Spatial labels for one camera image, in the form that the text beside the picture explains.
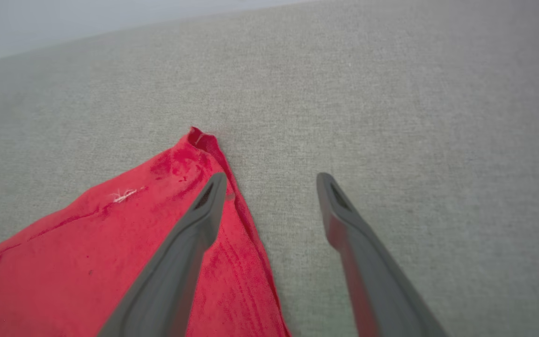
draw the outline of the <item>gray upholstery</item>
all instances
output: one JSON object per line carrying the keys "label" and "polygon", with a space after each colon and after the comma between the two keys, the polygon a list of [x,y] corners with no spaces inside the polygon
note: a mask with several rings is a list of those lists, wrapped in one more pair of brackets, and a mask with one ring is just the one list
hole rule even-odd
{"label": "gray upholstery", "polygon": [[539,1],[328,0],[0,60],[0,241],[215,134],[295,336],[352,336],[332,173],[454,336],[539,336]]}

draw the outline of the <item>white thread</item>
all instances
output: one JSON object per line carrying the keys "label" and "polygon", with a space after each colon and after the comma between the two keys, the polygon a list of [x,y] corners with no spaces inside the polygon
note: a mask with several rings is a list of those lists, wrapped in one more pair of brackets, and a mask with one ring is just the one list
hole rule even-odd
{"label": "white thread", "polygon": [[112,193],[111,195],[112,196],[117,196],[117,198],[114,199],[114,203],[121,203],[126,198],[128,198],[129,196],[132,196],[132,194],[135,194],[136,192],[137,192],[137,190],[126,190],[126,192],[124,192],[124,195],[121,196],[120,195],[120,190],[118,190],[118,193]]}
{"label": "white thread", "polygon": [[199,143],[199,141],[201,140],[201,138],[203,138],[203,136],[205,136],[204,133],[199,134],[199,138],[197,138],[197,141],[195,141],[195,146],[197,146],[197,144]]}

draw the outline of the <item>white wall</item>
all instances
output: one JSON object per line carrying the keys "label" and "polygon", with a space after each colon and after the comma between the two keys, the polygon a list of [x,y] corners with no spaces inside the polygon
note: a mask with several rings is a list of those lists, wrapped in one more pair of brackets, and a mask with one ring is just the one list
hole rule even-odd
{"label": "white wall", "polygon": [[0,0],[0,58],[184,17],[304,0]]}

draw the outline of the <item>red towel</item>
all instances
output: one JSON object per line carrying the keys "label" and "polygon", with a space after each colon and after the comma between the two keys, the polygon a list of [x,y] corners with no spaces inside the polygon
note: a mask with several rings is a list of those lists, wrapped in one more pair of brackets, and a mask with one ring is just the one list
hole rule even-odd
{"label": "red towel", "polygon": [[175,147],[87,190],[0,244],[0,336],[95,336],[216,172],[228,178],[188,336],[290,336],[270,264],[215,137]]}

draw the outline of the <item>red cloth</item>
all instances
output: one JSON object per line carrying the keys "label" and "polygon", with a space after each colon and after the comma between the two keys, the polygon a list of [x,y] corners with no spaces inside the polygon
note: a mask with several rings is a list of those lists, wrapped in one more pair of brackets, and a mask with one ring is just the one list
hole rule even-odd
{"label": "red cloth", "polygon": [[220,171],[228,178],[222,223],[203,258],[187,335],[290,336],[234,175],[216,138],[197,128],[0,244],[0,336],[95,336]]}

